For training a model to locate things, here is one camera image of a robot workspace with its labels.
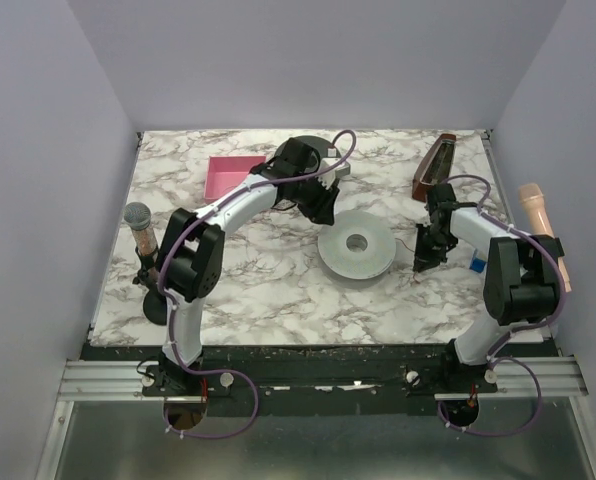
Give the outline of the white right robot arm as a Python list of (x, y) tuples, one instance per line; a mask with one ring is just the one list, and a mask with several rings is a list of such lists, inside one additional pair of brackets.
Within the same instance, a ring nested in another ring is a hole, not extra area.
[(555, 321), (566, 294), (559, 239), (518, 230), (486, 213), (481, 204), (458, 201), (448, 182), (427, 191), (426, 209), (429, 222), (416, 226), (414, 272), (445, 263), (461, 241), (486, 257), (486, 315), (449, 343), (452, 360), (469, 367), (485, 365), (516, 334)]

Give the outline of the white perforated cable spool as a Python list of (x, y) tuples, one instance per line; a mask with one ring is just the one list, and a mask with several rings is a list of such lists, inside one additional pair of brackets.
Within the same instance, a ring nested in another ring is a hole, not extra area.
[(385, 220), (360, 210), (335, 215), (317, 238), (320, 259), (334, 274), (352, 281), (381, 276), (396, 258), (396, 239)]

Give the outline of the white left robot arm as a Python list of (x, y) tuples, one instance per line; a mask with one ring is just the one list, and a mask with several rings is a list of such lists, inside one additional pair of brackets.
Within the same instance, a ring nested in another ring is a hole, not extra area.
[(190, 367), (202, 354), (205, 298), (220, 279), (226, 239), (282, 203), (295, 205), (313, 224), (331, 226), (340, 193), (335, 168), (346, 160), (332, 142), (292, 137), (216, 201), (171, 215), (157, 259), (157, 288), (167, 312), (163, 354), (169, 361)]

